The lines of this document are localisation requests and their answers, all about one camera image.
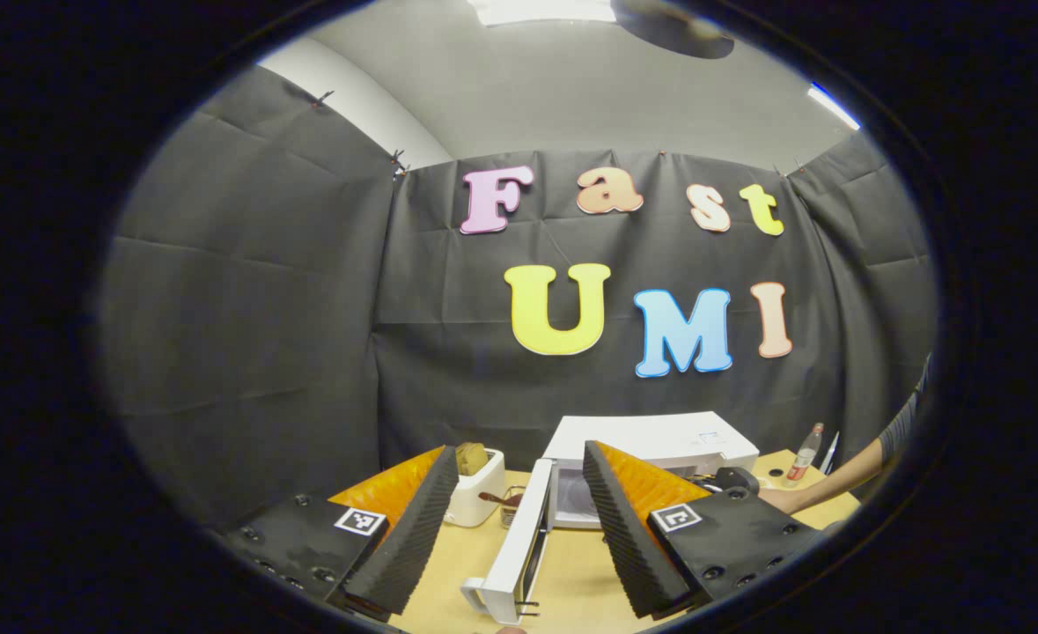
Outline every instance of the blue letter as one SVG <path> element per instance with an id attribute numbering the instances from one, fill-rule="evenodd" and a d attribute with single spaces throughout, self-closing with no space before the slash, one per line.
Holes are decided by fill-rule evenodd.
<path id="1" fill-rule="evenodd" d="M 707 288 L 694 301 L 690 320 L 683 320 L 671 293 L 649 290 L 635 294 L 635 305 L 644 311 L 644 361 L 635 366 L 635 376 L 662 377 L 671 371 L 671 363 L 663 358 L 664 344 L 677 368 L 685 373 L 700 341 L 703 346 L 694 360 L 695 369 L 713 373 L 729 368 L 734 361 L 727 352 L 728 304 L 729 293 Z"/>

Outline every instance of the black fabric backdrop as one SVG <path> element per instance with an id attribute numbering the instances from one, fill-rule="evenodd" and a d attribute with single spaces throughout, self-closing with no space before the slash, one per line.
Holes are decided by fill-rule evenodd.
<path id="1" fill-rule="evenodd" d="M 782 177 L 659 153 L 529 151 L 391 181 L 389 157 L 330 108 L 254 67 L 177 129 L 141 176 L 113 245 L 103 346 L 113 406 L 141 457 L 197 521 L 224 525 L 441 443 L 530 468 L 566 414 L 715 410 L 762 452 L 852 457 L 917 381 L 934 332 L 932 268 L 912 202 L 865 137 Z M 468 171 L 529 165 L 499 233 L 465 236 Z M 616 166 L 645 197 L 588 216 L 576 177 Z M 685 189 L 718 189 L 733 220 L 696 227 Z M 785 232 L 752 222 L 740 189 L 776 198 Z M 549 265 L 550 323 L 577 322 L 571 265 L 607 265 L 606 326 L 574 357 L 511 332 L 511 266 Z M 761 358 L 749 286 L 780 282 L 787 357 Z M 731 294 L 729 369 L 635 376 L 632 296 L 666 288 L 684 314 Z"/>

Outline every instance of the sleeve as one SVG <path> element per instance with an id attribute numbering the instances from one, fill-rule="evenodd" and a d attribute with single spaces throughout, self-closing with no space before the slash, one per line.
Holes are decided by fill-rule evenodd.
<path id="1" fill-rule="evenodd" d="M 918 413 L 918 403 L 929 386 L 932 360 L 933 353 L 930 353 L 929 357 L 925 358 L 925 368 L 922 369 L 922 378 L 918 379 L 918 385 L 913 386 L 913 392 L 910 392 L 905 405 L 902 406 L 901 410 L 898 410 L 894 420 L 891 421 L 891 424 L 885 425 L 885 430 L 882 430 L 878 437 L 879 443 L 882 445 L 882 466 L 889 464 L 891 458 L 898 450 L 898 446 L 902 445 L 902 442 L 909 436 L 910 430 L 913 429 L 913 417 Z"/>

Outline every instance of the ceiling light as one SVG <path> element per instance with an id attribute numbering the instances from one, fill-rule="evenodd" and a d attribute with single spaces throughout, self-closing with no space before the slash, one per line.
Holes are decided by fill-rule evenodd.
<path id="1" fill-rule="evenodd" d="M 523 21 L 605 21 L 616 23 L 608 0 L 467 0 L 484 26 Z"/>
<path id="2" fill-rule="evenodd" d="M 828 93 L 825 92 L 824 89 L 821 88 L 818 84 L 812 84 L 812 87 L 809 87 L 809 97 L 812 97 L 813 100 L 816 100 L 817 103 L 819 103 L 821 106 L 824 106 L 824 108 L 827 108 L 829 109 L 829 111 L 832 111 L 836 114 L 836 116 L 843 119 L 844 123 L 848 125 L 848 128 L 850 128 L 851 130 L 859 130 L 859 121 L 852 119 L 851 115 L 846 113 L 846 111 L 844 111 L 844 109 L 841 108 L 839 104 L 834 102 L 832 98 L 828 95 Z"/>

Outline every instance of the plastic bottle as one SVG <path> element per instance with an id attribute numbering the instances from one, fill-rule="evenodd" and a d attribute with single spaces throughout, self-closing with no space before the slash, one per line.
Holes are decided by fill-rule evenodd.
<path id="1" fill-rule="evenodd" d="M 803 444 L 800 445 L 800 450 L 797 450 L 796 462 L 792 463 L 792 469 L 789 469 L 789 473 L 786 474 L 785 480 L 781 483 L 786 489 L 792 489 L 797 485 L 797 481 L 803 477 L 804 472 L 808 472 L 809 465 L 812 465 L 813 459 L 816 459 L 816 452 L 820 450 L 820 442 L 823 440 L 824 433 L 824 422 L 817 422 L 815 426 L 812 428 L 812 434 L 803 439 Z"/>

